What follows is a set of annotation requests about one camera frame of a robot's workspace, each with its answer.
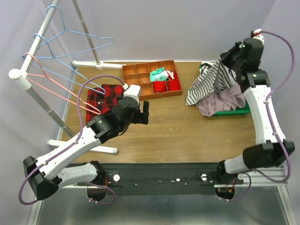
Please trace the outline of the thin striped tank top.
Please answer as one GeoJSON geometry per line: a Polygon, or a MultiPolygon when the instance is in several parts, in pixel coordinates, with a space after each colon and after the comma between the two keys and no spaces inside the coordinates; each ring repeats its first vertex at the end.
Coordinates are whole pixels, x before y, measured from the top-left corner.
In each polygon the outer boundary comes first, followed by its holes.
{"type": "Polygon", "coordinates": [[[230,88],[237,83],[236,73],[226,67],[218,58],[210,68],[208,74],[198,75],[187,90],[186,105],[191,106],[211,93],[230,88]]]}

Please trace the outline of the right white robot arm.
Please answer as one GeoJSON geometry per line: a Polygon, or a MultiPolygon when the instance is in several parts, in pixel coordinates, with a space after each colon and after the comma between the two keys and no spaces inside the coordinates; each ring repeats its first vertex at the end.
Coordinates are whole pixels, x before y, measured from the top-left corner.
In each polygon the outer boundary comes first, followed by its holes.
{"type": "Polygon", "coordinates": [[[263,50],[263,41],[249,37],[222,56],[222,64],[236,73],[237,83],[250,107],[256,142],[244,149],[242,155],[219,162],[215,174],[222,184],[247,171],[256,171],[272,182],[279,182],[260,169],[288,162],[295,150],[294,143],[287,141],[277,121],[267,72],[259,69],[263,50]]]}

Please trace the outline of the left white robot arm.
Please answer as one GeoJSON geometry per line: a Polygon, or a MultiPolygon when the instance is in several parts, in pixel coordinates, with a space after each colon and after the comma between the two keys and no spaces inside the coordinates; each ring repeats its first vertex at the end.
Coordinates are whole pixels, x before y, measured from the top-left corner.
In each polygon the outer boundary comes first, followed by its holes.
{"type": "Polygon", "coordinates": [[[98,161],[73,167],[69,164],[85,152],[122,135],[130,124],[147,125],[149,105],[148,101],[144,101],[143,109],[140,109],[135,99],[122,97],[112,110],[94,117],[76,136],[52,152],[24,159],[25,180],[37,200],[44,200],[59,188],[76,183],[103,184],[106,172],[98,161]]]}

